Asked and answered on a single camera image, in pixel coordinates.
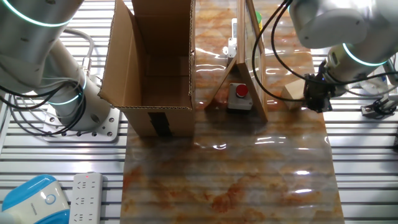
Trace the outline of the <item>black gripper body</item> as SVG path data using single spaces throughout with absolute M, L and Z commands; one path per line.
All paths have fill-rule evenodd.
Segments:
M 305 75 L 304 97 L 306 105 L 330 105 L 335 86 L 327 83 L 322 74 Z

